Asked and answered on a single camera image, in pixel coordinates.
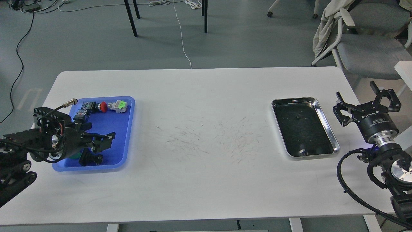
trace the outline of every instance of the beige jacket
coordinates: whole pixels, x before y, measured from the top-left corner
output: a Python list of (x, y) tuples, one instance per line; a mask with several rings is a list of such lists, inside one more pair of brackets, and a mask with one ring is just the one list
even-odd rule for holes
[(412, 0), (400, 0), (399, 5), (404, 9), (412, 11)]
[(348, 9), (354, 0), (332, 0), (323, 11), (321, 23), (313, 38), (313, 52), (315, 57), (322, 51), (334, 26), (333, 16), (341, 8)]

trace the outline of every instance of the white table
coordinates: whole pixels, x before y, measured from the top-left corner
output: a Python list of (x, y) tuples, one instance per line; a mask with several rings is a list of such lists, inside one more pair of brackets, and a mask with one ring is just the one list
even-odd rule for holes
[[(405, 84), (412, 90), (412, 61), (399, 61), (395, 65), (395, 70), (398, 72)], [(403, 149), (408, 149), (412, 146), (412, 126), (400, 133), (395, 141), (401, 145)]]
[[(370, 146), (354, 123), (338, 123), (337, 91), (358, 104), (336, 67), (62, 72), (44, 106), (74, 97), (136, 100), (128, 159), (108, 173), (60, 173), (34, 162), (37, 180), (0, 209), (0, 224), (373, 214), (343, 194), (336, 177), (343, 154)], [(288, 157), (271, 102), (295, 97), (320, 102), (339, 154)], [(343, 166), (354, 192), (393, 212), (367, 164), (351, 157)]]

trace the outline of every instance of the chair armrest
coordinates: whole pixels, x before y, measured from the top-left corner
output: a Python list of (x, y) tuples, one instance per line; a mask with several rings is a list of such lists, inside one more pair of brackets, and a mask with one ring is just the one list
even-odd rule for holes
[(408, 48), (412, 43), (412, 22), (408, 25), (408, 40), (406, 41), (405, 48)]
[(355, 23), (353, 22), (353, 19), (352, 19), (351, 15), (349, 14), (349, 12), (346, 9), (341, 8), (339, 10), (339, 12), (337, 12), (333, 16), (333, 18), (335, 18), (335, 19), (339, 18), (339, 17), (342, 17), (343, 21), (345, 22), (345, 24), (347, 26), (355, 26)]

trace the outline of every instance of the black chair leg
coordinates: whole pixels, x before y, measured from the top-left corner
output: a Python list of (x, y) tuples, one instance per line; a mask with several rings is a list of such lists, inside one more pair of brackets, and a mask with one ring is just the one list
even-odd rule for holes
[(205, 33), (207, 33), (207, 0), (202, 0), (202, 1), (204, 1)]
[(134, 26), (133, 16), (131, 15), (129, 0), (124, 0), (124, 5), (126, 7), (127, 15), (129, 16), (129, 21), (130, 21), (131, 29), (133, 30), (134, 37), (137, 37), (137, 31), (136, 31), (136, 27)]
[(134, 10), (136, 11), (137, 18), (140, 19), (139, 9), (137, 8), (136, 0), (133, 0), (133, 6), (134, 6)]

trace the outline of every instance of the black cable sheath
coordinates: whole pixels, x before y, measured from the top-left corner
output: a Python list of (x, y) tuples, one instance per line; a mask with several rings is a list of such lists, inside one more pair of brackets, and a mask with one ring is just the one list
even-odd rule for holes
[(379, 226), (381, 229), (382, 229), (382, 227), (384, 226), (384, 224), (385, 224), (385, 222), (387, 221), (388, 219), (387, 218), (385, 218), (385, 220), (382, 222), (382, 224)]
[(37, 152), (31, 152), (31, 153), (35, 154), (37, 158), (41, 159), (42, 161), (44, 161), (44, 162), (46, 162), (46, 163), (57, 163), (57, 162), (59, 162), (60, 160), (63, 160), (63, 158), (65, 157), (64, 155), (61, 155), (61, 157), (59, 157), (58, 159), (55, 159), (55, 160), (52, 160), (52, 161), (51, 161), (51, 160), (45, 159), (44, 157), (42, 157), (42, 156), (41, 156), (40, 154), (38, 154)]
[(41, 118), (48, 118), (50, 114), (55, 113), (55, 112), (57, 112), (58, 110), (60, 110), (61, 108), (64, 108), (64, 107), (65, 107), (64, 105), (61, 105), (61, 106), (55, 108), (54, 110), (50, 111), (49, 113), (47, 113), (46, 115), (44, 115)]
[(363, 200), (362, 200), (360, 197), (358, 197), (358, 196), (349, 188), (349, 186), (346, 184), (345, 180), (344, 180), (343, 177), (342, 177), (342, 170), (341, 170), (341, 169), (342, 169), (342, 162), (343, 162), (344, 159), (348, 158), (350, 155), (355, 154), (355, 153), (359, 153), (360, 150), (363, 150), (363, 149), (356, 149), (356, 150), (353, 150), (353, 151), (350, 151), (350, 152), (346, 153), (346, 154), (339, 160), (339, 163), (338, 163), (338, 165), (337, 165), (337, 168), (336, 168), (337, 178), (338, 178), (338, 180), (339, 180), (340, 185), (341, 185), (341, 186), (343, 187), (343, 189), (344, 189), (344, 192), (343, 192), (343, 193), (347, 193), (347, 194), (348, 194), (351, 198), (353, 198), (356, 202), (358, 202), (359, 204), (363, 205), (364, 207), (372, 210), (372, 211), (375, 212), (377, 215), (381, 215), (381, 216), (384, 217), (385, 219), (387, 219), (387, 220), (389, 220), (389, 221), (391, 221), (391, 222), (394, 222), (394, 223), (396, 223), (396, 224), (398, 224), (398, 225), (401, 225), (401, 226), (403, 226), (403, 227), (405, 227), (405, 228), (407, 228), (407, 229), (412, 229), (412, 224), (410, 224), (410, 223), (408, 223), (408, 222), (406, 222), (406, 221), (404, 221), (404, 220), (402, 220), (402, 219), (399, 219), (399, 218), (397, 218), (397, 217), (394, 217), (394, 216), (392, 216), (392, 215), (390, 215), (390, 214), (388, 214), (388, 213), (385, 213), (385, 212), (383, 212), (383, 211), (380, 211), (379, 209), (377, 209), (377, 208), (369, 205), (369, 204), (366, 203), (365, 201), (363, 201)]
[(38, 13), (38, 12), (40, 12), (40, 11), (45, 11), (45, 10), (49, 9), (49, 8), (52, 7), (56, 2), (57, 2), (57, 0), (55, 0), (50, 6), (44, 8), (44, 9), (40, 9), (40, 10), (36, 11), (36, 13)]
[(10, 89), (10, 102), (11, 102), (11, 104), (12, 104), (12, 110), (10, 111), (10, 113), (9, 113), (0, 123), (4, 122), (4, 121), (10, 116), (10, 114), (12, 114), (13, 111), (14, 111), (14, 104), (13, 104), (13, 99), (12, 99), (12, 91), (13, 91), (14, 84), (16, 84), (16, 81), (18, 80), (18, 78), (20, 77), (20, 75), (21, 75), (21, 73), (23, 72), (23, 69), (24, 69), (23, 61), (21, 60), (21, 57), (20, 57), (20, 55), (19, 55), (19, 45), (20, 45), (20, 43), (22, 42), (22, 40), (23, 40), (23, 39), (28, 35), (28, 33), (31, 31), (31, 27), (33, 26), (33, 21), (34, 21), (34, 13), (33, 13), (33, 18), (31, 19), (31, 24), (30, 24), (29, 30), (28, 30), (27, 33), (23, 36), (23, 38), (21, 38), (21, 40), (19, 41), (19, 43), (18, 43), (17, 46), (16, 46), (16, 53), (17, 53), (17, 56), (19, 57), (20, 62), (21, 62), (21, 70), (20, 70), (20, 73), (19, 73), (19, 75), (17, 76), (17, 78), (14, 80), (13, 85), (12, 85), (12, 88)]
[(58, 7), (54, 8), (54, 9), (51, 10), (51, 11), (47, 11), (47, 12), (36, 12), (36, 14), (47, 14), (47, 13), (53, 12), (53, 11), (57, 10), (59, 7), (61, 7), (63, 4), (64, 4), (64, 3), (61, 3)]

